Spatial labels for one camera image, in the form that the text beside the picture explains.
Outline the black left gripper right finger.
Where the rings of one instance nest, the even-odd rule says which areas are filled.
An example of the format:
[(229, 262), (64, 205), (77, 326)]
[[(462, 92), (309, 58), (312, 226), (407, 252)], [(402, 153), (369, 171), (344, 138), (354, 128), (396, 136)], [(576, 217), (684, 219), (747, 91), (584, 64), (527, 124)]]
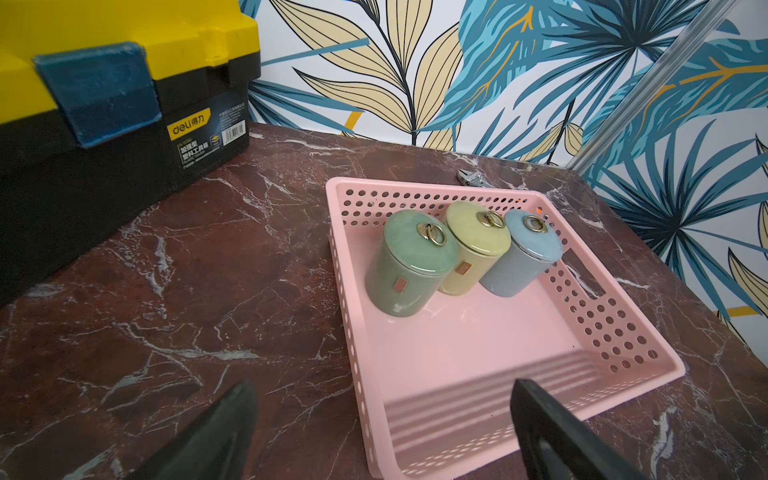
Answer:
[(644, 477), (531, 379), (515, 381), (511, 418), (530, 479)]

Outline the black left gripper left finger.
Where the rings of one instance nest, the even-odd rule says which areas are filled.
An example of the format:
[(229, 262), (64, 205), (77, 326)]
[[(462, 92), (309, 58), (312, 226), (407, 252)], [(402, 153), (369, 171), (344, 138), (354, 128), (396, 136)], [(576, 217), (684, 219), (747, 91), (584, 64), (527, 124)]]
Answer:
[(254, 385), (240, 382), (132, 472), (131, 479), (241, 479), (258, 417)]

